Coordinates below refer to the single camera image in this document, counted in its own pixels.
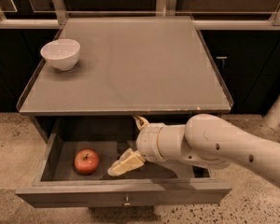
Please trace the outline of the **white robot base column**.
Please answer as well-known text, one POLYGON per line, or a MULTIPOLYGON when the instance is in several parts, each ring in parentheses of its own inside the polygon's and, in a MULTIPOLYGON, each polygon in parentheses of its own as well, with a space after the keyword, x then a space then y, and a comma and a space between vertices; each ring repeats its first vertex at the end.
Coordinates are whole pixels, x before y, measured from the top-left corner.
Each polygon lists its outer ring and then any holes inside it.
POLYGON ((280 94, 263 119, 271 128, 276 128, 280 125, 280 94))

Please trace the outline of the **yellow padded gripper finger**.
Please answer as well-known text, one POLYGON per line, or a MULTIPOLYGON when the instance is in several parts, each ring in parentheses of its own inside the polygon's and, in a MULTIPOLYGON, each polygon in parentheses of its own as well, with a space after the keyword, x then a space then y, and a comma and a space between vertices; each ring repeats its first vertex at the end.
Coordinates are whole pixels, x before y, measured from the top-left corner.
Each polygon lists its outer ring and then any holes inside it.
POLYGON ((134 115, 133 116, 134 120, 135 120, 135 124, 136 127, 139 131, 142 131, 144 128, 146 128, 146 126, 148 126, 149 122, 147 121, 147 119, 145 119, 142 116, 139 115, 134 115))
POLYGON ((127 149, 107 170, 110 176, 120 176, 142 167, 146 159, 138 150, 127 149))

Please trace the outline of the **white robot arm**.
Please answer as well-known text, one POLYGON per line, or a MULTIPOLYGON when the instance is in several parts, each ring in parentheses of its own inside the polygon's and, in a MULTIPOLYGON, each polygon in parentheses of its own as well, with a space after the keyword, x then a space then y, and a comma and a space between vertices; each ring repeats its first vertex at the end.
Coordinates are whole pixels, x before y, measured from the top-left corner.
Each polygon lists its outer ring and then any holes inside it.
POLYGON ((111 176, 123 175, 147 161, 180 161, 206 169, 236 163, 280 188, 280 143, 208 114, 195 115, 179 125, 150 123, 144 118, 136 123, 136 149, 126 150, 109 167, 111 176))

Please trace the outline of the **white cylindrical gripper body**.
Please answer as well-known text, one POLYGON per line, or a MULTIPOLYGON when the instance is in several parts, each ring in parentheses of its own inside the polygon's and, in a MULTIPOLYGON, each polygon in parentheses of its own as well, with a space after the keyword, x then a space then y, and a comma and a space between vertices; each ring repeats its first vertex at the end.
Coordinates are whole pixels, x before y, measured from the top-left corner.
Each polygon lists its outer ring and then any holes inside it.
POLYGON ((163 127, 163 123, 150 123, 138 134, 136 147, 146 161, 164 161, 158 148, 159 133, 163 127))

